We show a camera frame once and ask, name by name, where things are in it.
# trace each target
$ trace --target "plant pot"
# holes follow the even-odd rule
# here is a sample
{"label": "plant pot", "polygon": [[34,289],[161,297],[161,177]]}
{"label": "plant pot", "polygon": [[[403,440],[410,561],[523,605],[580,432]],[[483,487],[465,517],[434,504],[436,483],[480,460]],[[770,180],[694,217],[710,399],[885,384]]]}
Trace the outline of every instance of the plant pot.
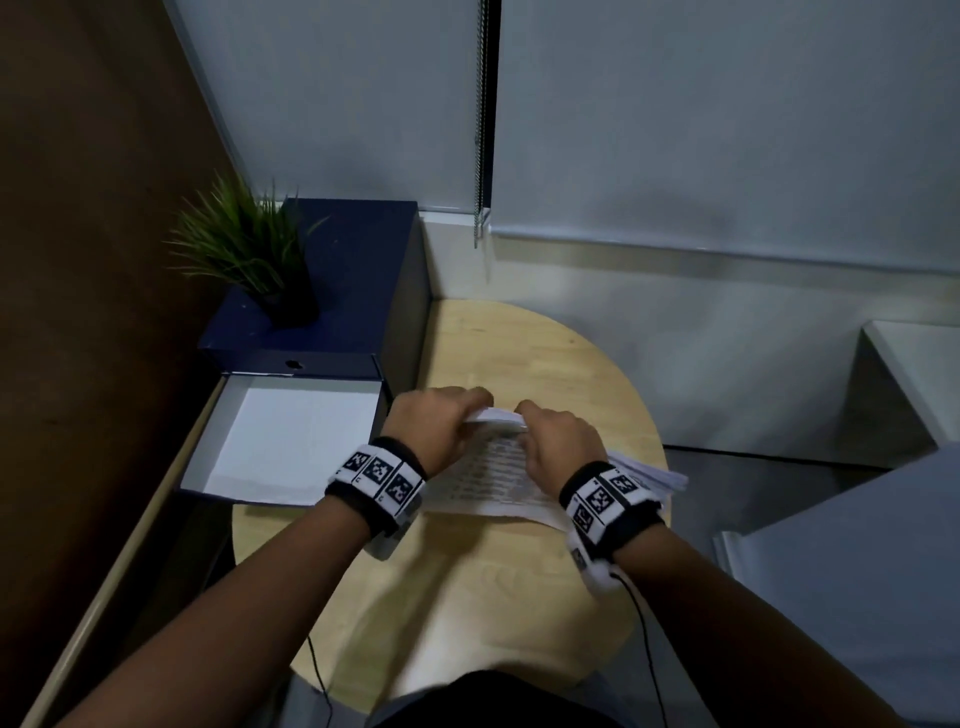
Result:
{"label": "plant pot", "polygon": [[310,279],[298,285],[288,285],[279,293],[261,295],[247,291],[263,312],[270,317],[275,328],[296,328],[312,324],[320,316],[317,297]]}

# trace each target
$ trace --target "person's right arm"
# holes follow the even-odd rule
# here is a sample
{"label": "person's right arm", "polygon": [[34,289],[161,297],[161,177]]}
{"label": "person's right arm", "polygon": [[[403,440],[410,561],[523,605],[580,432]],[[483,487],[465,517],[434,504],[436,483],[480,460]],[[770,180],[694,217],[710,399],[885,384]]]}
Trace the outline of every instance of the person's right arm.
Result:
{"label": "person's right arm", "polygon": [[[582,466],[607,460],[597,431],[531,401],[516,411],[527,472],[557,498]],[[717,723],[727,726],[905,725],[878,695],[789,619],[662,524],[614,555],[630,575]]]}

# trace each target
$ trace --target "wooden edge trim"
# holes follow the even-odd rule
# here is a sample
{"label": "wooden edge trim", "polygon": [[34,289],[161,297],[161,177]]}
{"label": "wooden edge trim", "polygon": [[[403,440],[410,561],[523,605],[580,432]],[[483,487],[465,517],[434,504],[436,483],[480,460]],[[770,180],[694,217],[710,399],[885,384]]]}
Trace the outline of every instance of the wooden edge trim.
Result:
{"label": "wooden edge trim", "polygon": [[220,381],[217,382],[217,386],[214,387],[210,398],[206,401],[204,409],[200,413],[200,417],[197,418],[197,422],[190,428],[190,432],[183,441],[180,451],[177,453],[177,456],[174,457],[174,461],[170,464],[163,479],[160,480],[160,484],[153,497],[150,498],[150,502],[147,503],[143,515],[140,516],[140,520],[136,523],[136,526],[133,527],[130,537],[120,550],[120,555],[117,556],[116,561],[113,562],[113,566],[110,567],[110,571],[107,572],[104,583],[100,585],[100,589],[97,590],[97,594],[90,602],[90,606],[86,608],[86,612],[84,612],[84,616],[77,625],[77,629],[74,630],[73,635],[70,637],[70,641],[66,644],[53,669],[50,670],[50,675],[47,677],[40,692],[36,695],[36,700],[34,700],[34,704],[23,718],[23,722],[20,723],[20,728],[39,728],[40,723],[46,717],[47,711],[50,710],[50,705],[60,691],[60,687],[67,675],[70,674],[70,670],[73,669],[73,666],[76,664],[77,658],[86,645],[86,641],[93,632],[93,628],[96,627],[97,622],[100,621],[100,617],[107,609],[107,605],[116,592],[120,580],[127,572],[133,556],[140,549],[140,545],[143,544],[147,532],[154,524],[161,506],[171,492],[173,492],[177,483],[180,482],[180,476],[183,475],[186,464],[190,460],[190,455],[193,454],[193,448],[197,446],[197,442],[204,432],[206,421],[210,419],[210,413],[213,412],[213,407],[216,405],[217,399],[220,398],[220,393],[223,391],[226,381],[226,377],[221,377]]}

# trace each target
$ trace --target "person's left hand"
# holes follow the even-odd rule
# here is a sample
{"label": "person's left hand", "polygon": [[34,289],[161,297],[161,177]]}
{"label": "person's left hand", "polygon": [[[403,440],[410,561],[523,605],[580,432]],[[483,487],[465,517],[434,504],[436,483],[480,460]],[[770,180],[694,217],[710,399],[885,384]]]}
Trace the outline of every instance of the person's left hand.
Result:
{"label": "person's left hand", "polygon": [[464,453],[473,431],[464,420],[484,407],[493,407],[493,395],[483,387],[404,392],[394,400],[380,434],[411,449],[427,477],[433,477]]}

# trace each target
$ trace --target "round wooden table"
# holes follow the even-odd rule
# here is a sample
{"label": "round wooden table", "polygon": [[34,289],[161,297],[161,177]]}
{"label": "round wooden table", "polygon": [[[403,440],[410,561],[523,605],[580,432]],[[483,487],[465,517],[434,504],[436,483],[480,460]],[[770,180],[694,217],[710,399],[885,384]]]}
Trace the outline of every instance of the round wooden table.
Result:
{"label": "round wooden table", "polygon": [[[609,449],[666,467],[657,429],[623,373],[584,337],[523,308],[434,303],[420,386],[446,385],[487,387],[504,409],[529,398],[571,410]],[[237,562],[302,512],[234,506]],[[369,713],[483,667],[549,690],[570,687],[610,659],[635,619],[625,594],[587,592],[560,531],[421,513],[389,561],[361,552],[311,637],[330,694]],[[292,667],[317,686],[306,645]]]}

